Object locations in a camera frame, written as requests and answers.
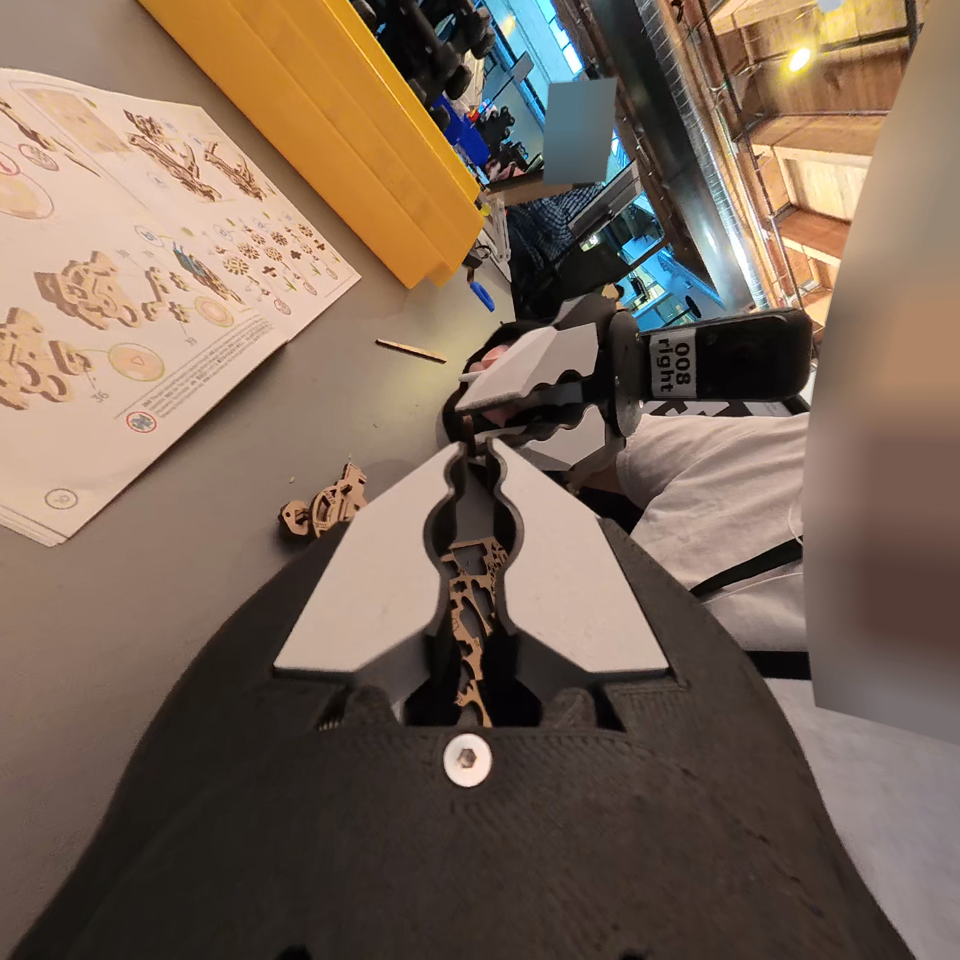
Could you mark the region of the wooden model assembly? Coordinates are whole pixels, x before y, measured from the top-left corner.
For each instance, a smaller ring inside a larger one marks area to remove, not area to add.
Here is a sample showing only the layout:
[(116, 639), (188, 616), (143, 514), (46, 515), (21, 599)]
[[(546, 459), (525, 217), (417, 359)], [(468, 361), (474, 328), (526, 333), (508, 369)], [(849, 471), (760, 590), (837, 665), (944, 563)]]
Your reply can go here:
[(339, 523), (348, 523), (367, 506), (367, 477), (355, 463), (344, 465), (340, 478), (307, 502), (291, 500), (279, 511), (279, 533), (298, 542), (315, 541)]

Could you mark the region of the metal ventilation duct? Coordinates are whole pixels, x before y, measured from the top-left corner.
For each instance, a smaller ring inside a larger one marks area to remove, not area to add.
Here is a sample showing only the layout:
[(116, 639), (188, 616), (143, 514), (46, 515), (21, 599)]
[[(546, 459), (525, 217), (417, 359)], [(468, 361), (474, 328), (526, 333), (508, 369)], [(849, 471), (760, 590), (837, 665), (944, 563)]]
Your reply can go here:
[(641, 1), (635, 6), (695, 158), (703, 184), (700, 196), (709, 198), (714, 211), (686, 216), (704, 265), (726, 307), (769, 308), (776, 300), (770, 297), (752, 235), (724, 178), (714, 126), (695, 91), (679, 30), (670, 25), (665, 2)]

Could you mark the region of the person's torso in white shirt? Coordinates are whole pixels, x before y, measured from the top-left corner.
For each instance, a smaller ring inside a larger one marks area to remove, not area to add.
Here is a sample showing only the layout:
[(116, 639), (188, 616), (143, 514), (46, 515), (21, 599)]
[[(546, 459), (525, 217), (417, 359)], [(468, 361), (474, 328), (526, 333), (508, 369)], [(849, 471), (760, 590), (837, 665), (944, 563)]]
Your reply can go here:
[(809, 653), (802, 495), (810, 414), (642, 414), (615, 462), (632, 538), (750, 653)]

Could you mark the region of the wooden cutout parts sheet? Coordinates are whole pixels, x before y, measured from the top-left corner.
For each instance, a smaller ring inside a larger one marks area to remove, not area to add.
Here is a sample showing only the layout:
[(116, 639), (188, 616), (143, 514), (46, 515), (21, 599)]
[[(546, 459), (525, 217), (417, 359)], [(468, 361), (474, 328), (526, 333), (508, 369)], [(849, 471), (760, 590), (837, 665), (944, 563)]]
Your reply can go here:
[(507, 552), (494, 536), (453, 543), (440, 562), (447, 575), (451, 626), (461, 654), (455, 704), (483, 728), (493, 726), (484, 701), (483, 657), (497, 626), (498, 574)]

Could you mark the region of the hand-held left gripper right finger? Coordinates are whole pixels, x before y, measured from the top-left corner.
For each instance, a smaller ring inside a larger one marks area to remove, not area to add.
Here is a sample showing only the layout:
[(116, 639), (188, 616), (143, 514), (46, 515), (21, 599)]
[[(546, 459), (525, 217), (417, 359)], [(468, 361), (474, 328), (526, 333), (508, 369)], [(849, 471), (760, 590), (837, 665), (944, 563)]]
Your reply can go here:
[(628, 722), (621, 693), (667, 678), (669, 661), (603, 521), (504, 440), (486, 446), (493, 530), (506, 550), (486, 648), (492, 722)]

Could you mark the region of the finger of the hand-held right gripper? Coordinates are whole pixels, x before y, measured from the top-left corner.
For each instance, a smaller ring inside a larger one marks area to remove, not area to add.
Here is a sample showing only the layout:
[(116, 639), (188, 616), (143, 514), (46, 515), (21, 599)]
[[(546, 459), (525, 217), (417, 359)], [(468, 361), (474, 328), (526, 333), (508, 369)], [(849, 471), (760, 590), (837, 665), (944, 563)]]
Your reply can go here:
[(600, 410), (588, 396), (599, 356), (593, 322), (546, 326), (520, 337), (479, 371), (459, 398), (459, 413), (583, 413)]
[(492, 424), (481, 435), (487, 462), (501, 470), (572, 470), (606, 449), (607, 422), (594, 402), (502, 399), (478, 412)]

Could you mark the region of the illustrated instruction booklet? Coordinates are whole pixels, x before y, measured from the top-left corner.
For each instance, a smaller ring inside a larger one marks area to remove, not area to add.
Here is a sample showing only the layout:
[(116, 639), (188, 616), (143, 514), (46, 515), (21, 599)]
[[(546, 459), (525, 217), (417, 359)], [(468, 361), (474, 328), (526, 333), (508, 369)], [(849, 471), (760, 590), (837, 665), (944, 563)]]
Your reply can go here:
[(1, 71), (1, 520), (74, 536), (359, 281), (191, 104)]

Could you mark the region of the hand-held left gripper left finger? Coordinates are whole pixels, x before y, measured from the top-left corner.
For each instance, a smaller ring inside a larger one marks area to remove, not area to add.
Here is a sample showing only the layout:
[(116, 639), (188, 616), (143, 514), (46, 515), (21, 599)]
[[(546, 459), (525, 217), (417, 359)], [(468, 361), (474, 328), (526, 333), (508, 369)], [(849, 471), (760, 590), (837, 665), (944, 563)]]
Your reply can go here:
[(282, 679), (374, 687), (410, 724), (455, 724), (462, 654), (443, 558), (467, 445), (453, 442), (349, 522), (273, 661)]

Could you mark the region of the yellow plastic bin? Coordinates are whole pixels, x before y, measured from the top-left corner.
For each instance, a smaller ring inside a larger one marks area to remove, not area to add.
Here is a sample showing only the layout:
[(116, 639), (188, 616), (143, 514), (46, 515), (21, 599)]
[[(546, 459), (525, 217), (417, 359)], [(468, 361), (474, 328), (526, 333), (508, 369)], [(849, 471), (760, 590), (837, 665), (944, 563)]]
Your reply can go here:
[(454, 278), (480, 187), (350, 2), (140, 4), (399, 282)]

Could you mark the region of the person's right hand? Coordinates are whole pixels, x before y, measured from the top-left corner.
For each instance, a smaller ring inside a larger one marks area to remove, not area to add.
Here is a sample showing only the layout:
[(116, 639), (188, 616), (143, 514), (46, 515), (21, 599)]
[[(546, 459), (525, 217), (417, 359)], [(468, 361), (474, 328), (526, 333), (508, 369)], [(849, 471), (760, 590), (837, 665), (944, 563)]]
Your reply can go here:
[(486, 343), (468, 359), (463, 374), (472, 375), (486, 371), (523, 336), (539, 330), (542, 326), (542, 323), (534, 320), (515, 320), (502, 324), (491, 334)]

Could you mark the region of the thin wooden stick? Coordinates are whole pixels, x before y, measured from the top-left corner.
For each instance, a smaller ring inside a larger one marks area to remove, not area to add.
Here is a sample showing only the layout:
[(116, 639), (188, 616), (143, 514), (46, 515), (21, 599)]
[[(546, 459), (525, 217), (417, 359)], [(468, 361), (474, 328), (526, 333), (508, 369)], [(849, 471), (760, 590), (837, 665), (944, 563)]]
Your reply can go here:
[(419, 359), (424, 359), (428, 362), (445, 365), (448, 363), (448, 358), (436, 351), (432, 351), (420, 346), (414, 346), (411, 344), (390, 341), (383, 338), (377, 338), (375, 344), (385, 350), (389, 350), (399, 354), (405, 354), (409, 356), (414, 356)]

